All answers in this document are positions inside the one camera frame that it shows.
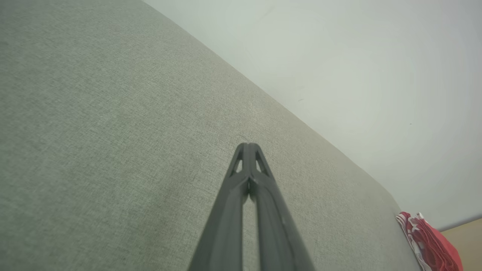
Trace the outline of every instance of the gray upholstery fabric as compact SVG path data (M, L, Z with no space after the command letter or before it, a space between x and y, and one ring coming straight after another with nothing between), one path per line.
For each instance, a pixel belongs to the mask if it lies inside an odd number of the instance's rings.
M0 270L185 270L243 141L319 270L418 270L386 190L145 3L4 0L0 31Z

